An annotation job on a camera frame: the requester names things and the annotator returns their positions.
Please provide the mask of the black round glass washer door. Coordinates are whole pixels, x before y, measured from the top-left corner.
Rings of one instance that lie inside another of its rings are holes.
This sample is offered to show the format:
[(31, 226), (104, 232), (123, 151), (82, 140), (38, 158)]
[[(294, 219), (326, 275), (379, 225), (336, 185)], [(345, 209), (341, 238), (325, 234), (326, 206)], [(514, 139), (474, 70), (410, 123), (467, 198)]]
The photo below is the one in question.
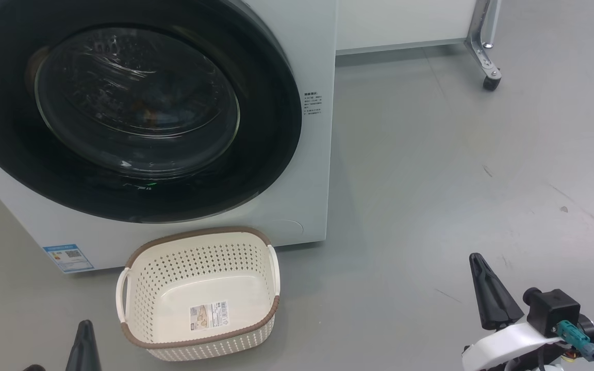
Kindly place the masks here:
[(281, 176), (299, 88), (241, 0), (0, 0), (0, 170), (85, 214), (224, 213)]

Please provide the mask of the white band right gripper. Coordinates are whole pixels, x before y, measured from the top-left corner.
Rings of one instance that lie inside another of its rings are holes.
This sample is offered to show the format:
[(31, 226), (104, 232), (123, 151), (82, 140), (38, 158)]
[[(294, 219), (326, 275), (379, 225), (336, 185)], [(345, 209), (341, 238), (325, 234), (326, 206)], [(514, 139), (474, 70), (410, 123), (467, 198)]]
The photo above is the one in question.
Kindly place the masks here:
[[(527, 322), (516, 323), (524, 313), (485, 258), (474, 252), (470, 254), (469, 262), (481, 327), (490, 331), (502, 330), (482, 338), (462, 352), (464, 371), (490, 371), (501, 364), (504, 371), (540, 371), (538, 351), (546, 346), (551, 348), (554, 356), (551, 361), (543, 357), (544, 370), (563, 371), (560, 358), (568, 351), (568, 346), (558, 336), (547, 338)], [(533, 351), (535, 365), (519, 365), (516, 358)]]

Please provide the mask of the cream perforated laundry basket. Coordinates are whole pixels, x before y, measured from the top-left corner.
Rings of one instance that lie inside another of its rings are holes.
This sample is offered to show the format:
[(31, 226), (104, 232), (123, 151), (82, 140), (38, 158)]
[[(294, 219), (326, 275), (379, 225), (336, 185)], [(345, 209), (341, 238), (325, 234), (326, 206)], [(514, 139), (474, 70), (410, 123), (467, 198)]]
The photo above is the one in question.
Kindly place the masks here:
[[(169, 235), (139, 247), (116, 286), (125, 338), (167, 362), (230, 355), (273, 331), (281, 294), (278, 258), (258, 230), (229, 226)], [(191, 331), (190, 308), (228, 301), (230, 323)]]

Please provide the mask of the paper basket label sticker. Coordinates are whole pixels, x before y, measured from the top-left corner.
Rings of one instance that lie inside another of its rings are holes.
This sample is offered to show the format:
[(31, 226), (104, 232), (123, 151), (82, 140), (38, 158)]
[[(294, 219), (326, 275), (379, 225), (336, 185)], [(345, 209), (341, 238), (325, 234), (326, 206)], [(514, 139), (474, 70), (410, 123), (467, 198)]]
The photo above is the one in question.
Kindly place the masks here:
[(189, 329), (201, 331), (228, 326), (228, 301), (215, 301), (208, 305), (189, 308)]

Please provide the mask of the white front-load washing machine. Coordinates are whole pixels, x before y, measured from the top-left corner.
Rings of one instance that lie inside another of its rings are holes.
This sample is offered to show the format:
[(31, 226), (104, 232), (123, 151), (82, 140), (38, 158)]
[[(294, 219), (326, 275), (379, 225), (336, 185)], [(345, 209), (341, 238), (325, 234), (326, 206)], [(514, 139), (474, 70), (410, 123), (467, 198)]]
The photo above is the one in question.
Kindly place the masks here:
[(64, 207), (0, 170), (0, 200), (38, 246), (75, 244), (94, 270), (99, 270), (122, 267), (135, 248), (146, 242), (202, 229), (250, 227), (266, 235), (273, 246), (325, 239), (338, 2), (241, 2), (278, 40), (299, 88), (300, 139), (278, 180), (254, 199), (224, 213), (177, 223), (144, 224), (108, 220)]

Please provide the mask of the metal partition leg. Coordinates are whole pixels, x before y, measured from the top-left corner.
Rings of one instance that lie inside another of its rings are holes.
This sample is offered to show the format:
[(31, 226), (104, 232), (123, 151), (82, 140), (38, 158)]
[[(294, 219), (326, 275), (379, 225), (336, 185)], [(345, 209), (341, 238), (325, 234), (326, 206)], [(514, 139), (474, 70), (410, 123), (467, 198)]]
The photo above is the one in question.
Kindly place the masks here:
[(474, 61), (478, 63), (481, 70), (485, 73), (485, 77), (502, 78), (500, 69), (491, 61), (482, 40), (483, 26), (485, 25), (491, 2), (492, 0), (476, 0), (464, 45), (474, 57)]

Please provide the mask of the blue energy label sticker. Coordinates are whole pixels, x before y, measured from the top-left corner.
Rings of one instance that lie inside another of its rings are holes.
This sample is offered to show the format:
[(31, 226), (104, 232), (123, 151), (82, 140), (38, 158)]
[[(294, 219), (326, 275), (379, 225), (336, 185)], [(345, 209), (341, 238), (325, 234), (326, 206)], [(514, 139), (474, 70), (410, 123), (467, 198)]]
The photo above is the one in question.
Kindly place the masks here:
[(94, 270), (78, 246), (75, 244), (63, 246), (43, 247), (43, 251), (56, 263), (57, 267), (64, 273), (89, 272)]

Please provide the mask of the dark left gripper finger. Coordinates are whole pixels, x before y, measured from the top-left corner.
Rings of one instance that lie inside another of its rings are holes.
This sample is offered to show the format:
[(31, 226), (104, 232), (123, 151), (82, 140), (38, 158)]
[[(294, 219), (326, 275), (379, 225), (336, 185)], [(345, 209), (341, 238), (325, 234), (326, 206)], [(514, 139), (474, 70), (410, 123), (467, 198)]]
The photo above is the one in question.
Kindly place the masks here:
[(102, 371), (93, 323), (85, 320), (85, 371)]
[(73, 346), (69, 353), (68, 362), (64, 371), (83, 371), (84, 365), (84, 347), (83, 336), (85, 335), (86, 321), (78, 324)]

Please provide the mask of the white partition panel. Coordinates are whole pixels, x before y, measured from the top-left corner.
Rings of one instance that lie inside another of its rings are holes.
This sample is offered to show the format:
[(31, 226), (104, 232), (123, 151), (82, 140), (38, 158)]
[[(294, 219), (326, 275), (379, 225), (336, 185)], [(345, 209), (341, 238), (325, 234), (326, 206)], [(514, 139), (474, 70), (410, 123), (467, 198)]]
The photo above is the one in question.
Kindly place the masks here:
[(458, 44), (476, 0), (339, 0), (337, 56)]

